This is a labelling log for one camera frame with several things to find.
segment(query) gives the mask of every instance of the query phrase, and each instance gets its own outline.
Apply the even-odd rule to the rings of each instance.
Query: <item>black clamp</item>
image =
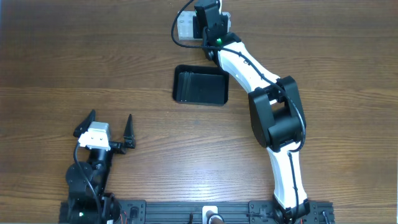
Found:
[[[292,77],[280,78],[276,82],[296,105],[305,123],[299,89]],[[284,106],[273,110],[270,102],[276,100]],[[302,139],[300,120],[292,103],[272,85],[257,88],[249,93],[249,108],[253,133],[262,147],[280,152],[281,147]]]

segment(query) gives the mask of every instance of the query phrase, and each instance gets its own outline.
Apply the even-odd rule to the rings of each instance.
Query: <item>wood grain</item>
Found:
[[[114,158],[108,180],[118,198],[271,199],[271,163],[237,82],[223,107],[171,97],[177,65],[213,66],[169,37],[185,2],[2,1],[0,222],[57,222],[72,131],[91,109],[116,139],[133,115],[137,148]],[[303,184],[310,199],[334,203],[337,223],[396,222],[397,9],[393,0],[224,4],[250,53],[298,82]]]

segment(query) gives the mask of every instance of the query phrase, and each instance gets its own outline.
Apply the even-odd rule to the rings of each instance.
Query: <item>wooden surface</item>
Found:
[[[133,115],[137,148],[114,157],[108,180],[117,198],[271,199],[269,156],[237,82],[223,107],[172,99],[177,65],[212,65],[171,41],[185,2],[3,0],[0,222],[58,221],[72,132],[91,109],[118,140]],[[308,197],[333,202],[337,223],[395,223],[398,2],[226,0],[223,9],[258,61],[299,85]]]

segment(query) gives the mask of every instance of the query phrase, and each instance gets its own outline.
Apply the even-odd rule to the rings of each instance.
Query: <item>cable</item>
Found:
[[[194,1],[194,0],[189,0],[189,2],[187,2],[186,5],[184,5],[184,7],[181,8],[181,10],[178,12],[177,16],[175,17],[175,19],[174,19],[174,21],[173,21],[173,25],[172,25],[172,29],[171,29],[171,36],[172,36],[173,42],[174,42],[175,44],[177,44],[178,46],[180,46],[180,47],[185,47],[185,48],[188,48],[188,49],[208,49],[208,50],[217,50],[217,51],[225,50],[225,51],[227,51],[227,52],[234,53],[234,54],[236,54],[236,55],[238,55],[238,56],[244,58],[244,59],[247,61],[248,65],[252,66],[252,68],[259,74],[259,76],[261,77],[261,79],[265,80],[267,83],[269,83],[269,84],[272,85],[274,88],[276,88],[277,90],[279,90],[279,92],[280,92],[283,96],[285,96],[285,98],[286,98],[287,100],[290,101],[290,103],[292,104],[294,110],[295,110],[296,113],[297,113],[298,120],[300,121],[301,131],[302,131],[302,140],[301,140],[300,145],[298,146],[297,149],[289,150],[289,151],[288,151],[288,156],[289,156],[289,158],[290,158],[290,166],[291,166],[291,168],[292,168],[293,185],[294,185],[294,189],[295,189],[296,204],[297,204],[294,222],[292,222],[292,223],[295,223],[295,221],[296,221],[296,219],[297,219],[297,214],[298,214],[298,211],[299,211],[299,193],[298,193],[298,190],[297,190],[297,184],[296,184],[296,178],[295,178],[295,174],[294,174],[294,167],[293,167],[293,160],[292,160],[292,155],[291,155],[291,153],[299,152],[299,151],[303,148],[304,143],[305,143],[305,136],[306,136],[306,133],[305,133],[305,125],[304,125],[304,120],[303,120],[303,118],[302,118],[302,116],[301,116],[301,114],[300,114],[300,111],[299,111],[299,109],[297,109],[297,107],[296,107],[295,103],[293,102],[293,100],[288,96],[288,94],[286,94],[285,90],[283,90],[283,89],[282,89],[279,85],[277,85],[276,83],[274,83],[274,82],[270,81],[269,79],[267,79],[267,78],[264,76],[264,74],[262,74],[262,73],[260,72],[260,70],[258,70],[258,68],[257,68],[245,55],[243,55],[241,52],[237,52],[237,51],[235,51],[235,50],[227,49],[227,48],[224,48],[224,47],[213,47],[213,46],[204,46],[204,45],[198,45],[198,46],[194,46],[194,45],[185,45],[185,44],[181,44],[181,43],[179,43],[177,40],[175,40],[175,37],[174,37],[174,28],[175,28],[175,24],[177,23],[178,17],[181,15],[181,13],[182,13],[193,1]]]
[[[95,194],[94,188],[92,186],[92,184],[90,183],[90,181],[88,180],[86,174],[83,171],[83,168],[81,168],[81,165],[79,163],[79,160],[77,159],[77,150],[80,147],[80,143],[77,142],[76,143],[76,147],[75,147],[75,151],[73,152],[73,160],[75,161],[75,164],[78,167],[78,170],[80,172],[80,174],[83,176],[84,180],[86,181],[86,183],[88,184],[89,188],[91,189],[92,193],[93,193],[93,197],[95,200],[95,204],[97,205],[97,210],[98,210],[98,219],[97,222],[98,224],[101,224],[101,204],[100,204],[100,200],[98,199],[98,197]]]

